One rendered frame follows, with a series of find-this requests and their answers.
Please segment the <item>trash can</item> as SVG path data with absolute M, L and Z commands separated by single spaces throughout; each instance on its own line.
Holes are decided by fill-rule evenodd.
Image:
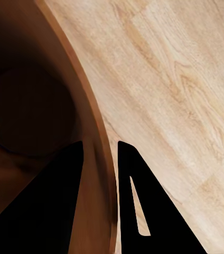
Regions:
M 115 254 L 114 162 L 88 77 L 44 0 L 0 0 L 0 214 L 78 141 L 84 159 L 68 254 Z

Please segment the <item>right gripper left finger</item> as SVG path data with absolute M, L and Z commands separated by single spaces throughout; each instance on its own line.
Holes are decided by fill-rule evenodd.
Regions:
M 0 254 L 68 254 L 83 159 L 65 146 L 0 214 Z

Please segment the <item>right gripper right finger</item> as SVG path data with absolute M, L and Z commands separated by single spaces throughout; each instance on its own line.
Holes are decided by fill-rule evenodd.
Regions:
M 132 177 L 151 236 L 138 232 Z M 122 254 L 207 254 L 137 149 L 118 142 Z

